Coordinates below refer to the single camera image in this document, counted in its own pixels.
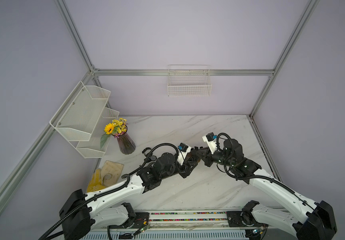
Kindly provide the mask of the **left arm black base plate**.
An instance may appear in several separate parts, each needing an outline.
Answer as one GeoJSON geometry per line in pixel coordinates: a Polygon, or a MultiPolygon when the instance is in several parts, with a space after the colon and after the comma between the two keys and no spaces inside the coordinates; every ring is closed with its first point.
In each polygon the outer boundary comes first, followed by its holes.
{"type": "Polygon", "coordinates": [[[127,219],[125,223],[121,225],[121,227],[124,229],[140,229],[141,227],[144,226],[144,223],[148,223],[148,222],[149,222],[149,213],[138,212],[138,213],[135,213],[135,217],[129,217],[129,219],[127,219]]]}

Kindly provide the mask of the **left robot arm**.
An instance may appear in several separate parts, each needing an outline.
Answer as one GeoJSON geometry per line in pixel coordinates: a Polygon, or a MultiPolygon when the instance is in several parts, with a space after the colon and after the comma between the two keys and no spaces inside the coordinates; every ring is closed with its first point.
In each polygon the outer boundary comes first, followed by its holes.
{"type": "Polygon", "coordinates": [[[143,163],[123,175],[123,182],[89,193],[82,190],[71,193],[59,211],[59,220],[40,239],[51,240],[62,235],[66,240],[79,240],[98,225],[131,226],[136,214],[124,200],[159,187],[166,178],[188,177],[198,164],[198,150],[184,143],[145,148],[143,163]]]}

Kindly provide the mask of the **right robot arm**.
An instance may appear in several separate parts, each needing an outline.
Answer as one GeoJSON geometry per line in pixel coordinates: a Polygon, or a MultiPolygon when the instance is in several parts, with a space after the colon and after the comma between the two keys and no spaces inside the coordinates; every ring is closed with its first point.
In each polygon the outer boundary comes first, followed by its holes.
{"type": "Polygon", "coordinates": [[[246,226],[265,224],[295,236],[299,240],[331,240],[338,231],[334,210],[325,201],[307,198],[275,179],[256,162],[246,158],[242,145],[226,133],[203,137],[207,147],[195,147],[192,158],[202,160],[207,167],[220,164],[236,181],[244,181],[286,209],[285,212],[248,202],[241,213],[246,226]]]}

